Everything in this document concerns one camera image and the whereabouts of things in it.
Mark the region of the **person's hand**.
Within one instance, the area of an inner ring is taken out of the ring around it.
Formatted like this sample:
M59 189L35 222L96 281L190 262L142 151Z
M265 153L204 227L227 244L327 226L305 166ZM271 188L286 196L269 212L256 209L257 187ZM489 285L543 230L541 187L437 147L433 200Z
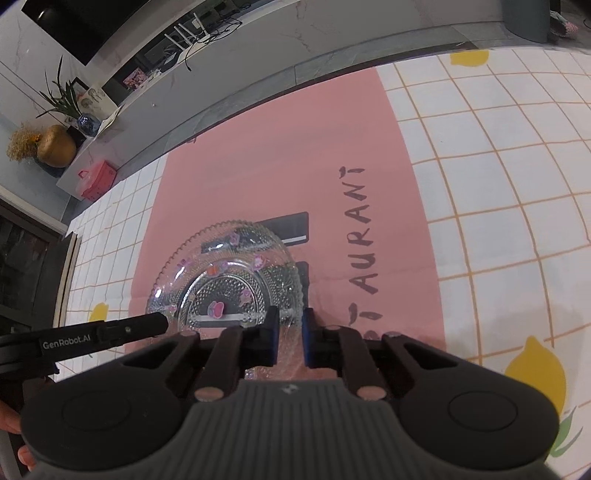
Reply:
M4 402L1 403L1 430L22 438L20 415ZM17 458L29 471L36 467L36 460L26 445L19 448Z

